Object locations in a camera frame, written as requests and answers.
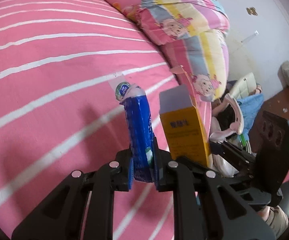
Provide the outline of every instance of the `pink bed sheet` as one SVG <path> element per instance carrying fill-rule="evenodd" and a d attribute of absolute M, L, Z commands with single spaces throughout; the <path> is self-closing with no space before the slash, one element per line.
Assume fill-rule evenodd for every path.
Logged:
<path fill-rule="evenodd" d="M 129 145 L 106 76 L 147 91 L 159 147 L 159 92 L 177 86 L 161 52 L 104 0 L 0 0 L 0 227 L 20 221 L 71 171 Z M 200 103 L 209 131 L 210 103 Z M 116 192 L 114 239 L 170 240 L 172 194 L 135 182 Z"/>

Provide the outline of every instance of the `blue package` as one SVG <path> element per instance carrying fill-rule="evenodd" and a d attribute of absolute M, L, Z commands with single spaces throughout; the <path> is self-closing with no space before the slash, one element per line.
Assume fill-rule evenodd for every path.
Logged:
<path fill-rule="evenodd" d="M 124 106 L 133 154 L 134 178 L 153 182 L 153 138 L 151 113 L 145 92 L 138 86 L 123 91 Z"/>

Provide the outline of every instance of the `metal screw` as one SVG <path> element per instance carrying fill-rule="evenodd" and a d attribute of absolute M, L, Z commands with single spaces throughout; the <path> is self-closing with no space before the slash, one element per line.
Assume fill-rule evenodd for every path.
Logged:
<path fill-rule="evenodd" d="M 109 166 L 111 168 L 117 168 L 119 167 L 120 163 L 118 163 L 117 161 L 113 161 L 113 162 L 110 162 Z"/>
<path fill-rule="evenodd" d="M 82 174 L 81 171 L 76 170 L 76 171 L 73 171 L 71 173 L 71 176 L 74 177 L 74 178 L 79 178 L 81 176 L 81 174 Z"/>
<path fill-rule="evenodd" d="M 206 176 L 207 176 L 208 178 L 213 179 L 213 178 L 215 178 L 215 172 L 214 172 L 214 171 L 207 171 L 207 172 L 206 172 Z"/>
<path fill-rule="evenodd" d="M 176 168 L 176 167 L 178 167 L 178 163 L 175 162 L 175 161 L 170 161 L 170 162 L 168 163 L 168 165 L 169 165 L 169 167 L 171 167 L 171 168 Z"/>

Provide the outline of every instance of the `wall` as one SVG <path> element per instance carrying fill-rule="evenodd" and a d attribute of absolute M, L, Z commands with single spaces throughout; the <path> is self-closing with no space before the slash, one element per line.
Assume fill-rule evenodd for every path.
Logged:
<path fill-rule="evenodd" d="M 230 54 L 229 80 L 253 72 L 263 87 L 265 99 L 283 89 L 279 68 L 289 60 L 289 0 L 219 0 L 230 19 L 227 37 Z M 246 8 L 255 7 L 258 16 Z M 255 31 L 247 44 L 241 41 Z"/>

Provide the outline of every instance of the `cardboard box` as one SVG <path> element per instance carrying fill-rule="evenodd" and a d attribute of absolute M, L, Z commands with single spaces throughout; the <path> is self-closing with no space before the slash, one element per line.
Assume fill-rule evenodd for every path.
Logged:
<path fill-rule="evenodd" d="M 186 156 L 201 165 L 210 165 L 210 146 L 199 111 L 185 85 L 159 95 L 160 119 L 172 158 Z"/>

